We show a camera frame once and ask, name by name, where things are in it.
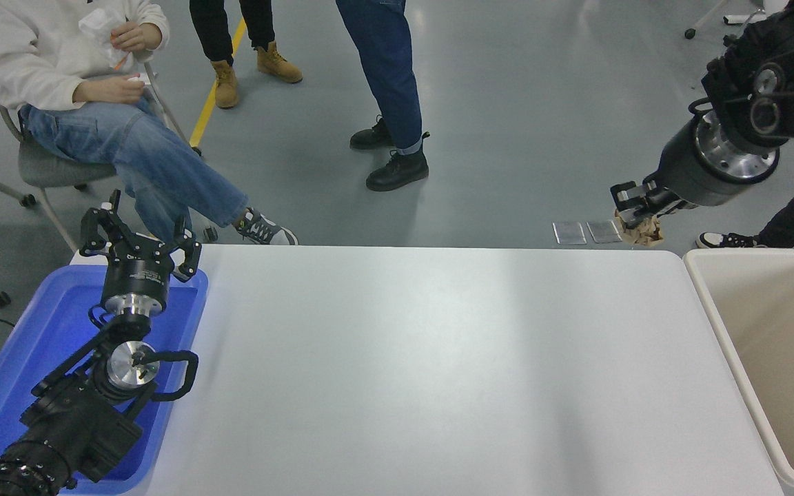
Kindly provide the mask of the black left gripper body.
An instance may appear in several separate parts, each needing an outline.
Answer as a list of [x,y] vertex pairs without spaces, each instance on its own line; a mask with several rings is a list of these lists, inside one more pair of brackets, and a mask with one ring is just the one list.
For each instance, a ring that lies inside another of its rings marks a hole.
[[138,235],[134,241],[110,241],[108,268],[102,286],[103,300],[139,294],[166,300],[174,263],[167,245],[156,238]]

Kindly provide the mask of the seated person's left hand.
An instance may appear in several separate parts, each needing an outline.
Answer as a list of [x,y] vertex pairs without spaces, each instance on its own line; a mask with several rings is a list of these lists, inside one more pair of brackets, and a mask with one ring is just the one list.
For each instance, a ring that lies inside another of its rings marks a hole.
[[110,44],[117,50],[138,52],[156,50],[163,42],[161,29],[152,23],[126,21],[110,32]]

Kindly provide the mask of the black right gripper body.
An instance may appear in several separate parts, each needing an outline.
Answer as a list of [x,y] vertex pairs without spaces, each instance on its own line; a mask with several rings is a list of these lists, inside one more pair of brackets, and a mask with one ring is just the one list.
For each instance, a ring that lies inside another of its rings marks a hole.
[[680,200],[720,206],[762,182],[762,155],[729,141],[717,117],[693,117],[665,145],[652,178]]

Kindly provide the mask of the seated person's right hand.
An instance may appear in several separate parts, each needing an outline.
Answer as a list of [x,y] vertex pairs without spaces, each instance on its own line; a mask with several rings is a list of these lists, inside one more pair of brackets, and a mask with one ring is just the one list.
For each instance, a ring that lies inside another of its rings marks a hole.
[[107,76],[82,81],[72,95],[73,103],[135,104],[141,100],[145,83],[138,75]]

